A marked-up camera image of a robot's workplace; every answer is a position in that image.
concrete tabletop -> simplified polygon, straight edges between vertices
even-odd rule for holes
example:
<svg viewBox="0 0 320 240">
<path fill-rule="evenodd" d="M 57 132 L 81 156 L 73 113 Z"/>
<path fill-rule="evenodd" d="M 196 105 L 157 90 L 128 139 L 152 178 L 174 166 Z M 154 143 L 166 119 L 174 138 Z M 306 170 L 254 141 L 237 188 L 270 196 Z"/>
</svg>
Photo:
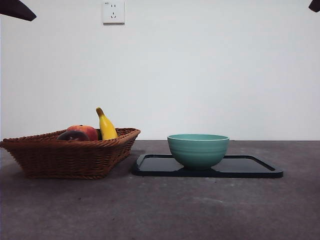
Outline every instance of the concrete tabletop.
<svg viewBox="0 0 320 240">
<path fill-rule="evenodd" d="M 227 154 L 261 157 L 282 178 L 135 176 L 141 154 L 165 140 L 136 140 L 99 180 L 27 179 L 5 151 L 1 240 L 318 240 L 320 141 L 230 141 Z"/>
</svg>

yellow banana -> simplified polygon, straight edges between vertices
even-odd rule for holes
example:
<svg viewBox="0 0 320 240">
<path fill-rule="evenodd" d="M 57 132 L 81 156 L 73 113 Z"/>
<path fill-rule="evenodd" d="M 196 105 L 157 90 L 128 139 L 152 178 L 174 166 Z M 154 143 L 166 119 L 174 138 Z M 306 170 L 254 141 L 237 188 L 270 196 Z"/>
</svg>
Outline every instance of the yellow banana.
<svg viewBox="0 0 320 240">
<path fill-rule="evenodd" d="M 96 113 L 99 116 L 99 125 L 102 140 L 115 139 L 118 137 L 117 131 L 112 122 L 106 117 L 100 107 L 97 107 Z"/>
</svg>

ceramic bowl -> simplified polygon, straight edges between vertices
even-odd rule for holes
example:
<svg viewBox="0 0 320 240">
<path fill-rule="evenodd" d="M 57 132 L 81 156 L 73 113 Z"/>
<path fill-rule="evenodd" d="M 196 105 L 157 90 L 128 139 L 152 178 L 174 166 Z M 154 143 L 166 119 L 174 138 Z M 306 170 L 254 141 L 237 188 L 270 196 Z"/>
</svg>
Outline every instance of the ceramic bowl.
<svg viewBox="0 0 320 240">
<path fill-rule="evenodd" d="M 167 137 L 172 156 L 190 170 L 207 170 L 225 156 L 229 138 L 211 134 L 175 134 Z"/>
</svg>

electrical outlet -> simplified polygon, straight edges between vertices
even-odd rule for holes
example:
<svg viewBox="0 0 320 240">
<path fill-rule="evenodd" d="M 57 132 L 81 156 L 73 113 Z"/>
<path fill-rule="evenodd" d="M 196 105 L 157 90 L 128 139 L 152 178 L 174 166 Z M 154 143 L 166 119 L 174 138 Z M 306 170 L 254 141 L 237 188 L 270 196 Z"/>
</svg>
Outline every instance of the electrical outlet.
<svg viewBox="0 0 320 240">
<path fill-rule="evenodd" d="M 111 0 L 102 4 L 104 25 L 125 24 L 125 1 Z"/>
</svg>

brown wicker basket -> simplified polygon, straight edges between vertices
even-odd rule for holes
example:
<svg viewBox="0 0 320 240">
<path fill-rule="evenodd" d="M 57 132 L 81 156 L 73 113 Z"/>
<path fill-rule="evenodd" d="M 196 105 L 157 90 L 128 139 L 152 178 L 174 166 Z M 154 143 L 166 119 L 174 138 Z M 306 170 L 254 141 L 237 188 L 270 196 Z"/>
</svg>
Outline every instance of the brown wicker basket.
<svg viewBox="0 0 320 240">
<path fill-rule="evenodd" d="M 5 138 L 0 147 L 12 155 L 27 178 L 96 180 L 104 178 L 130 154 L 141 132 L 135 128 L 116 128 L 118 137 L 110 140 L 56 140 L 65 131 Z"/>
</svg>

